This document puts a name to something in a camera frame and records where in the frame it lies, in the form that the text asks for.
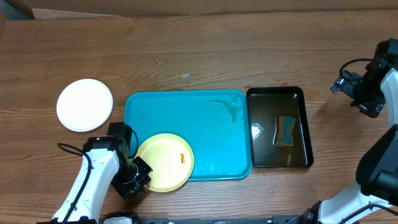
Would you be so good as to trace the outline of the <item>yellow plate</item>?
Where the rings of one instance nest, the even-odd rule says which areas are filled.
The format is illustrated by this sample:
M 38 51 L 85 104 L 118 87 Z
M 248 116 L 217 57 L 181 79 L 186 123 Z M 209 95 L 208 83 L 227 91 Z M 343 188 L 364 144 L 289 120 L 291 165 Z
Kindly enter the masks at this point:
M 150 137 L 139 146 L 136 156 L 152 169 L 147 188 L 153 192 L 176 190 L 193 172 L 193 151 L 183 138 L 175 134 L 162 133 Z

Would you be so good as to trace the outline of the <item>white plate with stain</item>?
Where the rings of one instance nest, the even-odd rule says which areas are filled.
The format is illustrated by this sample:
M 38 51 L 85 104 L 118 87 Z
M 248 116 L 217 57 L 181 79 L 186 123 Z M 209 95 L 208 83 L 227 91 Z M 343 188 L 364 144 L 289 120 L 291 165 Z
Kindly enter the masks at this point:
M 58 120 L 75 132 L 92 131 L 104 124 L 113 110 L 109 88 L 94 79 L 81 79 L 69 84 L 57 100 Z

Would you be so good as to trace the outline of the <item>green yellow sponge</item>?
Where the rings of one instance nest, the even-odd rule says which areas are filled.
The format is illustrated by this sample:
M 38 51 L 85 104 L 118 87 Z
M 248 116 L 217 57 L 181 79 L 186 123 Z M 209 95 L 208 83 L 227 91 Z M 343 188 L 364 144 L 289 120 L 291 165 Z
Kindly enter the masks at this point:
M 280 147 L 294 146 L 294 127 L 296 119 L 292 116 L 279 116 L 276 123 L 274 144 Z

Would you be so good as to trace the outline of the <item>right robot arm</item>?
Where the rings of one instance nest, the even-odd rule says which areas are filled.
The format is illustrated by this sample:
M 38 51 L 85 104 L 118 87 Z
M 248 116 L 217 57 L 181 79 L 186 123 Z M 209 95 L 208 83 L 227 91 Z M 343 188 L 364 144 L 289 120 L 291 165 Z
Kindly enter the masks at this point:
M 349 96 L 351 105 L 370 118 L 387 108 L 388 130 L 361 158 L 352 185 L 290 223 L 358 223 L 376 210 L 397 214 L 392 210 L 397 205 L 397 40 L 378 43 L 374 57 L 365 61 L 364 75 L 341 67 L 331 90 Z

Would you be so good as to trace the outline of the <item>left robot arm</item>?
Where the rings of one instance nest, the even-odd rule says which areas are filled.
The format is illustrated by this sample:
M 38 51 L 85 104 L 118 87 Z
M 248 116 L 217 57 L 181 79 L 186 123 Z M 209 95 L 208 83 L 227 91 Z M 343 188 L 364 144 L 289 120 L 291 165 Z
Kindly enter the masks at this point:
M 140 223 L 133 212 L 114 212 L 105 220 L 100 213 L 106 193 L 113 186 L 122 198 L 133 197 L 148 186 L 152 168 L 129 155 L 137 134 L 124 122 L 110 123 L 107 135 L 90 137 L 81 149 L 58 143 L 65 152 L 82 157 L 73 186 L 49 223 Z

